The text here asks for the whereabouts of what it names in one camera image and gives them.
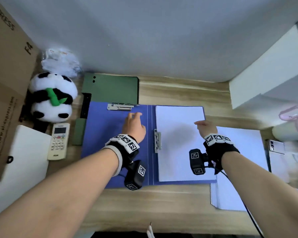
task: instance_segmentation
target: blue folder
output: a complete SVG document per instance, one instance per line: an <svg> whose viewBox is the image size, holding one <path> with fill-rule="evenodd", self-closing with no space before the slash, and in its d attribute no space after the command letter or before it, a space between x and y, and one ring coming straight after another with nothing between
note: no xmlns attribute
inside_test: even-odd
<svg viewBox="0 0 298 238"><path fill-rule="evenodd" d="M121 133L121 128L128 115L128 111L107 110L107 105L107 102L90 102L83 140L82 158L99 151L110 138ZM159 181L158 154L154 152L154 129L157 127L156 105L135 105L131 112L142 113L140 117L141 124L143 124L147 130L144 140L139 144L139 154L135 158L135 160L142 160L146 165L143 186L209 184L216 182L215 180ZM123 168L120 174L126 176L127 169ZM123 176L112 177L106 188L124 187Z"/></svg>

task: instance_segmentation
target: remote display screen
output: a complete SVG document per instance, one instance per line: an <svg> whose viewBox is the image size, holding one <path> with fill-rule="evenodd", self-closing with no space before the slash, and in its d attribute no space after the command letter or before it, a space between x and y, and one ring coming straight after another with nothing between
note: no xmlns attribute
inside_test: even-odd
<svg viewBox="0 0 298 238"><path fill-rule="evenodd" d="M55 128L54 133L55 134L64 134L66 132L66 128Z"/></svg>

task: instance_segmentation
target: hand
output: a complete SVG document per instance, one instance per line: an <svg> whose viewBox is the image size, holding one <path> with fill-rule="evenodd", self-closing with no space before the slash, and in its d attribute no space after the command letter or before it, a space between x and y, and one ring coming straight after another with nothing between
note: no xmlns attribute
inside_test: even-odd
<svg viewBox="0 0 298 238"><path fill-rule="evenodd" d="M137 143L143 141L146 135L146 127L141 124L140 116L142 113L129 113L123 125L123 134L130 135L135 138Z"/></svg>
<svg viewBox="0 0 298 238"><path fill-rule="evenodd" d="M209 134L217 133L216 126L210 121L207 121L207 120L196 121L194 124L198 126L199 133L203 139L205 136Z"/></svg>

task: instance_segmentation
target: metal clip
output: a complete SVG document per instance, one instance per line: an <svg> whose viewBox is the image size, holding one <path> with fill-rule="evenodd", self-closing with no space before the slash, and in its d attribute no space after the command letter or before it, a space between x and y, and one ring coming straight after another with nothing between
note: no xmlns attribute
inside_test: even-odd
<svg viewBox="0 0 298 238"><path fill-rule="evenodd" d="M154 152L158 153L158 149L161 150L161 132L158 132L157 129L154 130Z"/></svg>
<svg viewBox="0 0 298 238"><path fill-rule="evenodd" d="M107 105L107 110L131 111L131 108L133 107L133 104L109 103Z"/></svg>

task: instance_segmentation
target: forearm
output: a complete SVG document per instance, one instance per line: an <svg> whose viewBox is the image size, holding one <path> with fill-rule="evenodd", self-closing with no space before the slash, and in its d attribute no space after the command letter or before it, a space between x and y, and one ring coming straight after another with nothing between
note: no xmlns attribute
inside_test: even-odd
<svg viewBox="0 0 298 238"><path fill-rule="evenodd" d="M0 214L0 237L72 237L117 167L103 149L49 176Z"/></svg>
<svg viewBox="0 0 298 238"><path fill-rule="evenodd" d="M298 192L237 152L222 166L265 237L298 237Z"/></svg>

